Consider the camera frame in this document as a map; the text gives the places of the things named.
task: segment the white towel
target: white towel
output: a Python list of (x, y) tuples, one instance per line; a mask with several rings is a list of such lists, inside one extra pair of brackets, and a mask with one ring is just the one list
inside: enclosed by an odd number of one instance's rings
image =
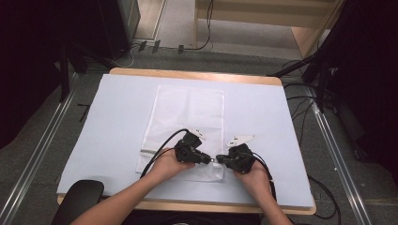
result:
[[(182, 128), (199, 129), (206, 136), (198, 150), (215, 158), (223, 152), (224, 93), (220, 90), (160, 85), (146, 128), (136, 172), (141, 173), (161, 145)], [(176, 135), (165, 147), (174, 147), (185, 132)], [(181, 172), (179, 180), (215, 181), (223, 177), (223, 167), (210, 162), (196, 164)]]

